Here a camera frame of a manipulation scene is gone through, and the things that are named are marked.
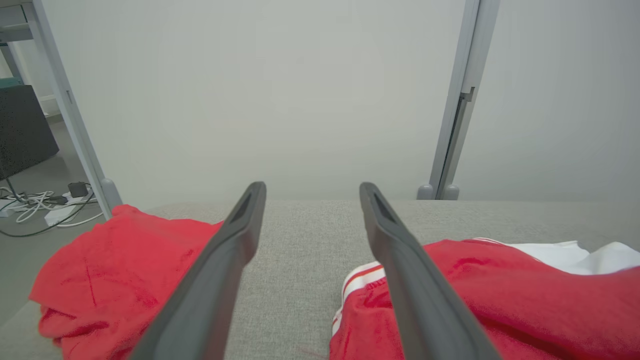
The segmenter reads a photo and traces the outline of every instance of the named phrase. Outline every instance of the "power adapter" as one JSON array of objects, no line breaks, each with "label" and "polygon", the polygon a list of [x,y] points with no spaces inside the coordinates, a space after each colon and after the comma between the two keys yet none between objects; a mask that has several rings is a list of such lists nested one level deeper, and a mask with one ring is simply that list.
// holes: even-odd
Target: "power adapter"
[{"label": "power adapter", "polygon": [[85,183],[70,183],[68,186],[71,197],[83,197],[89,193]]}]

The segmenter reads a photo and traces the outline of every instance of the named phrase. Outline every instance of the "red garment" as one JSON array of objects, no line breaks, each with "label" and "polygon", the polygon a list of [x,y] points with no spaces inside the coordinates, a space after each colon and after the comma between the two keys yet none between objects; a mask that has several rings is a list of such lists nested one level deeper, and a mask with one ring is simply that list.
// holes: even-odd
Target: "red garment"
[{"label": "red garment", "polygon": [[40,334],[67,360],[125,359],[221,225],[118,206],[41,269]]},{"label": "red garment", "polygon": [[[444,240],[424,249],[505,360],[640,359],[640,267],[573,275],[495,243]],[[349,277],[330,360],[404,358],[380,271]]]}]

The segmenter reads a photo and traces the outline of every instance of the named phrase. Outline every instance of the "white cable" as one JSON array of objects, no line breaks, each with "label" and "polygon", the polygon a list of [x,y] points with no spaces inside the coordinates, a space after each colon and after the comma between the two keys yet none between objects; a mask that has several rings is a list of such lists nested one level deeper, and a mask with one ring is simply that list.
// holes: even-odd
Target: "white cable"
[{"label": "white cable", "polygon": [[36,202],[36,206],[33,206],[32,208],[29,208],[27,209],[27,211],[20,214],[20,216],[18,216],[18,218],[15,219],[15,222],[17,222],[18,224],[21,224],[29,220],[35,213],[38,212],[40,208],[48,208],[43,203],[43,201],[45,199],[48,199],[50,195],[53,195],[53,192],[42,192],[42,193],[39,193],[37,197],[27,197],[28,200],[34,200]]},{"label": "white cable", "polygon": [[101,217],[101,216],[102,216],[102,213],[99,213],[98,215],[95,215],[94,217],[90,217],[90,218],[88,218],[88,219],[86,219],[86,220],[83,220],[83,221],[80,221],[80,222],[76,222],[76,223],[74,223],[74,224],[63,224],[63,225],[58,225],[58,227],[72,227],[72,226],[82,225],[82,224],[85,224],[85,223],[87,223],[87,222],[89,222],[89,221],[91,221],[91,220],[95,220],[95,219],[97,219],[97,218],[99,218],[99,217]]},{"label": "white cable", "polygon": [[[26,208],[26,210],[23,210],[22,213],[16,219],[16,222],[18,224],[21,224],[21,223],[29,220],[40,209],[57,210],[57,209],[67,208],[69,206],[75,206],[75,205],[78,205],[78,204],[82,204],[84,202],[83,200],[77,200],[77,201],[68,202],[68,203],[63,204],[63,205],[45,203],[45,201],[47,199],[49,199],[49,197],[51,197],[53,194],[54,194],[54,192],[52,192],[52,191],[46,191],[46,192],[36,193],[36,194],[33,194],[33,195],[24,195],[24,196],[22,196],[22,199],[26,199],[27,203],[20,203],[20,204],[15,205],[15,206],[10,206],[10,207],[7,207],[7,209],[20,210],[20,209],[25,209]],[[6,198],[8,200],[16,200],[15,196],[13,196],[13,195],[7,196]],[[89,203],[93,203],[93,202],[97,202],[97,201],[98,201],[98,199],[92,199],[92,200],[89,201]]]},{"label": "white cable", "polygon": [[13,191],[11,191],[11,189],[7,188],[6,186],[0,186],[0,190],[4,190],[10,194],[13,194]]}]

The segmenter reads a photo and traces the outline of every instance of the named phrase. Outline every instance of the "cable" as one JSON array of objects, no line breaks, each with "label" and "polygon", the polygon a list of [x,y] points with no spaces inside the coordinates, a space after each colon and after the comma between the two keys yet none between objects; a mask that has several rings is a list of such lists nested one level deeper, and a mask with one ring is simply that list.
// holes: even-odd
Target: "cable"
[{"label": "cable", "polygon": [[[22,213],[18,216],[18,218],[15,221],[18,224],[21,224],[21,223],[29,220],[40,209],[57,210],[57,209],[63,209],[63,208],[67,208],[69,206],[74,206],[74,205],[82,203],[80,201],[74,201],[74,202],[68,202],[66,204],[60,205],[58,203],[51,202],[51,201],[48,200],[53,194],[54,194],[54,192],[52,192],[52,191],[46,191],[46,192],[42,192],[42,193],[26,195],[26,196],[23,196],[23,199],[26,199],[28,201],[27,204],[19,204],[17,206],[7,207],[7,209],[16,210],[16,211],[22,211]],[[8,200],[19,200],[19,199],[16,199],[15,197],[13,197],[13,196],[7,196],[7,199]],[[91,200],[91,202],[97,202],[97,201],[98,201],[98,199]]]},{"label": "cable", "polygon": [[74,226],[78,226],[78,225],[82,225],[82,224],[86,224],[91,220],[95,220],[99,217],[101,217],[103,214],[102,212],[100,212],[98,215],[95,215],[94,217],[90,217],[86,220],[80,221],[80,222],[76,222],[75,224],[62,224],[62,225],[58,225],[58,227],[74,227]]},{"label": "cable", "polygon": [[9,188],[11,189],[11,192],[13,193],[13,196],[15,197],[15,199],[18,200],[19,202],[26,202],[20,199],[20,197],[18,196],[18,193],[15,192],[15,189],[13,188],[13,184],[11,184],[11,181],[9,180],[9,178],[7,177],[5,180],[6,180],[6,184],[9,185]]},{"label": "cable", "polygon": [[9,194],[13,194],[12,191],[9,188],[5,188],[4,186],[0,186],[0,199],[4,198],[4,197],[2,197],[2,193],[3,192],[8,192]]},{"label": "cable", "polygon": [[[79,208],[78,210],[75,210],[73,213],[69,214],[69,216],[67,216],[66,218],[64,218],[64,219],[60,220],[59,222],[56,222],[56,223],[55,223],[55,224],[53,224],[52,226],[49,226],[49,227],[46,227],[46,228],[44,228],[44,229],[42,229],[42,230],[36,231],[35,233],[31,233],[31,234],[22,234],[22,235],[14,235],[14,234],[8,234],[8,233],[6,233],[6,232],[4,232],[4,231],[0,230],[0,234],[5,235],[5,236],[9,236],[9,237],[11,237],[11,238],[27,238],[27,237],[29,237],[29,236],[34,236],[34,235],[42,234],[42,233],[44,233],[45,231],[50,230],[50,229],[53,229],[54,227],[56,227],[56,226],[58,226],[58,225],[62,224],[63,222],[65,222],[65,221],[69,220],[70,218],[72,218],[72,217],[76,216],[76,215],[80,212],[80,210],[82,210],[82,209],[83,209],[83,208],[84,208],[84,207],[85,207],[85,206],[86,206],[86,205],[91,201],[91,198],[92,198],[92,197],[93,197],[93,193],[91,193],[91,195],[89,196],[89,198],[88,198],[84,203],[82,203],[82,205],[80,205],[80,208]],[[16,202],[16,201],[18,201],[18,200],[11,201],[9,204],[7,204],[7,205],[3,206],[2,208],[0,208],[0,211],[4,210],[7,206],[9,206],[9,205],[13,204],[13,203],[14,203],[14,202]]]}]

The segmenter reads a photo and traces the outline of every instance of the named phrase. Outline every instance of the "gray cushion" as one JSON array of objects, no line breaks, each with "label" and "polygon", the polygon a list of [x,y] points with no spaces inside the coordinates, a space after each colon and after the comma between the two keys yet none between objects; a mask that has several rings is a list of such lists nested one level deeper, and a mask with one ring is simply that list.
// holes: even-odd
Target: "gray cushion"
[{"label": "gray cushion", "polygon": [[[589,251],[620,241],[640,249],[637,204],[391,203],[423,244],[487,237],[508,243],[578,240]],[[232,206],[174,204],[149,212],[217,222]],[[344,277],[370,261],[357,201],[268,201],[258,253],[243,273],[226,359],[326,358]],[[27,304],[0,329],[0,358],[60,358],[36,335],[36,310]]]}]

